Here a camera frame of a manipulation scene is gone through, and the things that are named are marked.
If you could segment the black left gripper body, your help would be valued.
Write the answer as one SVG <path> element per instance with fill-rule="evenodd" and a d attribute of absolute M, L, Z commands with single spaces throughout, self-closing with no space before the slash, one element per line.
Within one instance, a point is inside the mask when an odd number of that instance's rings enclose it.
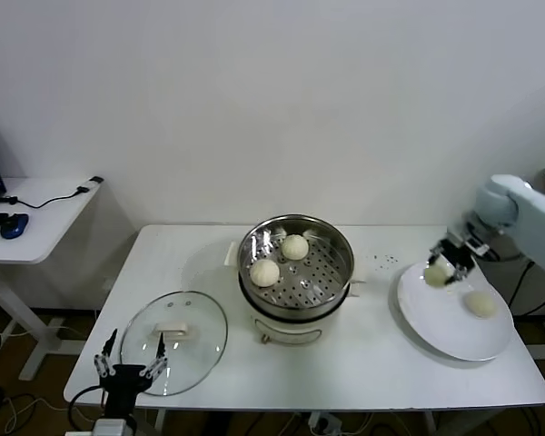
<path fill-rule="evenodd" d="M 127 419 L 135 408 L 137 397 L 153 384 L 153 377 L 144 365 L 116 364 L 113 373 L 99 377 L 101 387 L 107 392 L 104 417 Z"/>

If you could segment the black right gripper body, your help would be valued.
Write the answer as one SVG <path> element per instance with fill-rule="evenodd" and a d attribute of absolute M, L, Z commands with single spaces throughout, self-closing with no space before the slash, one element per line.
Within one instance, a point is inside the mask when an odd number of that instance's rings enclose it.
<path fill-rule="evenodd" d="M 456 271 L 469 273 L 475 266 L 470 249 L 462 244 L 457 245 L 453 240 L 444 238 L 440 240 L 441 256 L 452 265 Z"/>

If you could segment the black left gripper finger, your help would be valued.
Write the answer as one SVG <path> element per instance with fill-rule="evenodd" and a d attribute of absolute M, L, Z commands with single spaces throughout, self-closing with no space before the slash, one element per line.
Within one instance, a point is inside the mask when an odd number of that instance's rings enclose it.
<path fill-rule="evenodd" d="M 114 366 L 111 364 L 110 356 L 117 336 L 117 330 L 114 329 L 109 339 L 104 343 L 100 353 L 94 356 L 94 367 L 100 378 L 107 378 L 115 375 Z"/>
<path fill-rule="evenodd" d="M 156 380 L 167 367 L 167 357 L 165 355 L 164 334 L 159 336 L 158 346 L 154 360 L 140 371 L 140 376 L 148 380 Z"/>

